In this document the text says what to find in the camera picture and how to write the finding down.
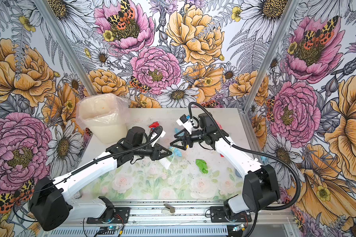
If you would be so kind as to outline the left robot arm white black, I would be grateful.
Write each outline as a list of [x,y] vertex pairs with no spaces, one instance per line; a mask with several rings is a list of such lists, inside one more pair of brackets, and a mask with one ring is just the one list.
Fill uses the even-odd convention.
[[74,196],[95,179],[120,168],[127,162],[149,157],[158,161],[172,152],[157,143],[165,135],[158,126],[150,134],[139,126],[128,130],[126,137],[108,147],[98,157],[65,175],[37,182],[29,202],[30,212],[44,231],[51,231],[65,221],[84,218],[111,223],[116,218],[113,203],[105,196],[91,201],[74,200]]

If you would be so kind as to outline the green hand brush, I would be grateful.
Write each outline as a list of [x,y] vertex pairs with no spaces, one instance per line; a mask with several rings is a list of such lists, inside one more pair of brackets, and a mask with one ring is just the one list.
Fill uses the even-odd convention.
[[165,169],[169,169],[173,160],[174,160],[174,156],[171,155],[169,157],[161,159],[159,162]]

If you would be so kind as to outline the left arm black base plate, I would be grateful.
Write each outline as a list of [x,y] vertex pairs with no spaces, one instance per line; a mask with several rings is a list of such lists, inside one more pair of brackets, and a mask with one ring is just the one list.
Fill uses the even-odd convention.
[[107,208],[98,218],[88,218],[87,224],[127,224],[130,217],[129,207]]

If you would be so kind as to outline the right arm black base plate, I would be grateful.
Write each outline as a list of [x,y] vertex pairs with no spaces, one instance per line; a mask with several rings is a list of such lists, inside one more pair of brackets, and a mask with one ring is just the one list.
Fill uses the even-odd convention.
[[212,223],[252,222],[251,215],[246,211],[233,213],[229,208],[224,206],[211,206],[209,208],[209,216]]

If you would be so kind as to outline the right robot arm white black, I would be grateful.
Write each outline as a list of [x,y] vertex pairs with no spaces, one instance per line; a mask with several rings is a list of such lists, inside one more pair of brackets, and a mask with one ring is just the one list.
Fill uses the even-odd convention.
[[278,181],[274,169],[270,165],[262,165],[248,153],[236,149],[228,133],[220,129],[211,114],[201,113],[197,119],[198,126],[193,126],[193,119],[182,115],[177,124],[183,130],[177,132],[172,147],[186,150],[194,143],[206,143],[225,157],[243,179],[242,193],[223,204],[225,216],[234,220],[237,214],[244,211],[258,211],[268,207],[280,199]]

